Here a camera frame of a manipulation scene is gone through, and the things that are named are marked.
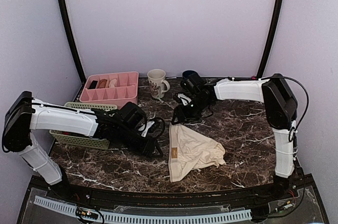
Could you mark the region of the beige boxer underwear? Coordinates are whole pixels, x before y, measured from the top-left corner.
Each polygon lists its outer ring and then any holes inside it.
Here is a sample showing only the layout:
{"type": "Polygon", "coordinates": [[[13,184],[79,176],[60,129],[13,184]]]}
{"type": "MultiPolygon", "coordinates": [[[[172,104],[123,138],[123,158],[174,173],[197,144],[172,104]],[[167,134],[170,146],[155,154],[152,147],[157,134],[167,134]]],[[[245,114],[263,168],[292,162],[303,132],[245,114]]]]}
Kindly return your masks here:
{"type": "Polygon", "coordinates": [[[226,150],[221,143],[184,125],[171,125],[169,140],[168,168],[171,182],[183,180],[192,170],[226,164],[226,150]]]}

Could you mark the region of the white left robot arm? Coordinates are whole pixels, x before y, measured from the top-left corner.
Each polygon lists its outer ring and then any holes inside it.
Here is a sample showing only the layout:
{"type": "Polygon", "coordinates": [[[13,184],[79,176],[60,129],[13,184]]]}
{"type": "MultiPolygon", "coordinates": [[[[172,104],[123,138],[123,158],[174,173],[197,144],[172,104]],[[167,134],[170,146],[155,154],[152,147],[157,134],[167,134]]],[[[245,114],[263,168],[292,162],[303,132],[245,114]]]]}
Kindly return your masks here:
{"type": "Polygon", "coordinates": [[[145,112],[132,102],[121,109],[75,109],[43,102],[22,92],[7,111],[2,134],[2,150],[17,153],[34,171],[53,186],[63,201],[74,197],[74,188],[61,166],[56,164],[33,135],[35,130],[58,130],[93,139],[118,141],[130,151],[147,157],[161,157],[158,136],[151,127],[165,122],[159,117],[148,119],[145,112]]]}

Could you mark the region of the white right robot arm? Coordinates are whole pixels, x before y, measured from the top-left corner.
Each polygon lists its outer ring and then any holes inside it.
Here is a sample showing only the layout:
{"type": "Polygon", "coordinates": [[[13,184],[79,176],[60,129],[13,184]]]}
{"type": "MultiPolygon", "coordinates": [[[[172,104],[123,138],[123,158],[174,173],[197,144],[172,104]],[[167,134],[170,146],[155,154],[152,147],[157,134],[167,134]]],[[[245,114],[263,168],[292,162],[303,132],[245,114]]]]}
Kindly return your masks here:
{"type": "Polygon", "coordinates": [[[177,97],[172,125],[202,118],[206,108],[218,100],[249,100],[265,105],[265,114],[275,137],[276,166],[269,194],[280,200],[290,191],[290,178],[297,160],[297,130],[303,120],[297,117],[298,102],[288,85],[289,77],[276,73],[265,78],[228,77],[206,82],[198,73],[181,81],[181,87],[192,95],[191,100],[177,97]]]}

